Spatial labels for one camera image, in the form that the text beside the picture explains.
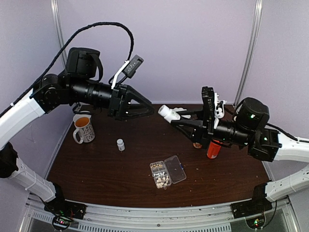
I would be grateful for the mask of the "grey capped vitamin bottle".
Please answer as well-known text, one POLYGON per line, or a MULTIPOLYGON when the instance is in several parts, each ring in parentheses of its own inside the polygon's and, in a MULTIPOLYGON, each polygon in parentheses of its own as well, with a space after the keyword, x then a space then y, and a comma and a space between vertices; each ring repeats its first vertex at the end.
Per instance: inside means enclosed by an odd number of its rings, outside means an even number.
POLYGON ((196 149, 201 149, 203 145, 201 145, 200 143, 193 143, 193 147, 196 149))

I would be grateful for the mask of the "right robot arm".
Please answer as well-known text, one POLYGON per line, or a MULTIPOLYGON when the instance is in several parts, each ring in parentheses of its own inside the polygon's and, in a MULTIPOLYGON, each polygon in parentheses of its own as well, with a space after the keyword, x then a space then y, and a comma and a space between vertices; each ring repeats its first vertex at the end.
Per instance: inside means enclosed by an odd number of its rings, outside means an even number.
POLYGON ((224 101, 207 97, 201 110, 173 112, 170 124, 207 153, 215 148, 247 148, 248 155, 260 161, 293 160, 308 163, 309 141, 295 137, 268 122, 266 105, 245 98, 232 112, 232 120, 224 120, 224 101))

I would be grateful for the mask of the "small white pill bottle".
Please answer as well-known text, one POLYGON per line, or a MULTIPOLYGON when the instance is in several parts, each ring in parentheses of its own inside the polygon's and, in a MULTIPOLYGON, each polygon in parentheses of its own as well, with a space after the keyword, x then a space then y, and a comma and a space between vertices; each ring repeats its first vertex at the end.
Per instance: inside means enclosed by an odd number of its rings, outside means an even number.
POLYGON ((162 105, 158 113, 168 122, 171 123, 173 120, 180 120, 181 116, 176 113, 174 110, 170 109, 166 105, 162 105))

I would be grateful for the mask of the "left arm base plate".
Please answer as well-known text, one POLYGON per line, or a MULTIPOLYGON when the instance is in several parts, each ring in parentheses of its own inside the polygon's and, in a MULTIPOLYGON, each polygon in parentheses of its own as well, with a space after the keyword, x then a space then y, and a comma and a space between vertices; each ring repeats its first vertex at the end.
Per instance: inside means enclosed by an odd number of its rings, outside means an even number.
POLYGON ((86 212, 86 205, 82 203, 64 201, 44 202, 44 210, 55 216, 63 216, 72 219, 83 219, 86 212))

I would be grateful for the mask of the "orange pill bottle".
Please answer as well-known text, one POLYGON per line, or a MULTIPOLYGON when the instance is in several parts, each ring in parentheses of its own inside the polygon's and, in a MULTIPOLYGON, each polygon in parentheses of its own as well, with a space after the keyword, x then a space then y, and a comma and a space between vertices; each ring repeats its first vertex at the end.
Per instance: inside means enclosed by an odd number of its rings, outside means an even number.
POLYGON ((221 143, 219 143, 218 141, 211 142, 207 150, 207 157, 209 159, 215 159, 218 156, 220 150, 221 143))

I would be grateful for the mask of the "clear plastic pill organizer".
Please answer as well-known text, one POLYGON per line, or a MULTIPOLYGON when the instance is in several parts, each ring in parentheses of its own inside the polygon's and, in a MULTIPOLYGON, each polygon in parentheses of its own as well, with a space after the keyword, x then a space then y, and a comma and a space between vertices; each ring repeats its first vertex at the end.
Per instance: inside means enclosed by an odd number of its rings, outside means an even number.
MULTIPOLYGON (((171 186, 172 184, 177 184, 179 182, 182 182, 187 178, 184 168, 182 166, 182 163, 180 162, 177 155, 171 156, 165 160, 150 163, 149 167, 152 173, 152 177, 153 177, 153 173, 166 172, 164 176, 167 176, 169 178, 169 185, 167 187, 171 186), (151 167, 151 165, 159 164, 159 163, 163 164, 163 167, 161 168, 151 167)), ((158 177, 159 176, 153 177, 155 185, 156 185, 156 179, 158 177)))

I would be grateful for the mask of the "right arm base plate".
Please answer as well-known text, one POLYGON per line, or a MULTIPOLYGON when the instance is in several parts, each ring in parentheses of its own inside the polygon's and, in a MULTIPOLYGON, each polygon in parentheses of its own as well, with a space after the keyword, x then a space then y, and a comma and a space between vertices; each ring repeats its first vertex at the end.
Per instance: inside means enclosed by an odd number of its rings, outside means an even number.
POLYGON ((248 217, 272 209, 272 203, 267 199, 247 200, 230 205, 234 219, 248 217))

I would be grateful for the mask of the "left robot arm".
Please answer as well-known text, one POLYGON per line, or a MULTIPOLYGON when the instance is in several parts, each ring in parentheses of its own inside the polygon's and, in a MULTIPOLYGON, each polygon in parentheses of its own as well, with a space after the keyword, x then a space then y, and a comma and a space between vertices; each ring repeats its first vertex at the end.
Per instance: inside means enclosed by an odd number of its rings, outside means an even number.
POLYGON ((128 120, 154 113, 152 103, 129 85, 104 84, 100 52, 90 48, 71 48, 66 68, 60 74, 44 75, 25 95, 0 116, 0 176, 13 179, 36 194, 58 214, 70 207, 59 185, 29 169, 18 157, 10 140, 32 121, 60 105, 86 103, 104 108, 116 120, 128 120))

